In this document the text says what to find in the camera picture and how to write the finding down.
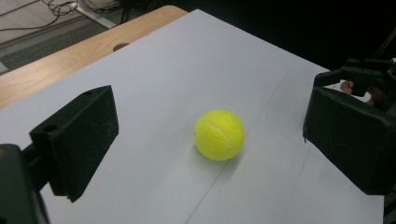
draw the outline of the yellow tennis ball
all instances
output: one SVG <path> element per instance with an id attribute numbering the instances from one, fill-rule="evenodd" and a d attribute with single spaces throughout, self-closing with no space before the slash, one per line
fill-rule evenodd
<path id="1" fill-rule="evenodd" d="M 244 145 L 242 121 L 228 110 L 213 110 L 200 117 L 195 125 L 195 145 L 214 161 L 226 161 Z"/>

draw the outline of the black plastic part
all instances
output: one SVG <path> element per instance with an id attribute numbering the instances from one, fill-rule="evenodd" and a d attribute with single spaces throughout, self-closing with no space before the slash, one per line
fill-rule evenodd
<path id="1" fill-rule="evenodd" d="M 0 221 L 7 224 L 49 223 L 40 194 L 35 191 L 21 151 L 0 145 Z"/>
<path id="2" fill-rule="evenodd" d="M 74 202 L 87 188 L 118 133 L 111 87 L 86 91 L 30 132 L 35 150 L 29 152 L 27 148 L 26 158 L 45 163 L 27 159 L 32 176 L 47 170 L 41 174 L 49 176 L 53 193 Z M 38 179 L 35 188 L 43 184 L 45 181 Z"/>
<path id="3" fill-rule="evenodd" d="M 306 112 L 303 136 L 366 194 L 385 195 L 396 183 L 396 82 L 392 61 L 348 60 L 339 70 L 318 74 Z M 369 86 L 386 94 L 373 107 L 340 91 L 324 88 L 341 79 L 354 94 Z"/>

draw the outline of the dark background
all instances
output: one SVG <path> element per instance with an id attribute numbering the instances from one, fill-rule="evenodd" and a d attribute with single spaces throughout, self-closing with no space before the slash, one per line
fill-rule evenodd
<path id="1" fill-rule="evenodd" d="M 328 69 L 372 58 L 396 27 L 396 1 L 177 0 Z M 380 58 L 396 57 L 395 40 Z"/>

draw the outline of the white table surface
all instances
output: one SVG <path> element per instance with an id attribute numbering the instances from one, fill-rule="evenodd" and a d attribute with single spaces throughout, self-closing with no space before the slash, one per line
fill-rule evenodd
<path id="1" fill-rule="evenodd" d="M 302 138 L 314 76 L 326 71 L 196 10 L 0 111 L 1 143 L 80 93 L 112 85 L 120 134 L 75 203 L 41 191 L 52 223 L 382 223 L 367 196 Z M 204 158 L 196 120 L 236 113 L 246 143 Z"/>

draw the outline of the tennis ball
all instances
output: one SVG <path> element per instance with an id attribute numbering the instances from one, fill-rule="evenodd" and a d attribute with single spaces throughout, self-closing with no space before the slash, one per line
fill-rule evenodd
<path id="1" fill-rule="evenodd" d="M 228 110 L 213 110 L 195 125 L 195 145 L 207 158 L 226 161 L 238 154 L 245 140 L 242 121 Z"/>

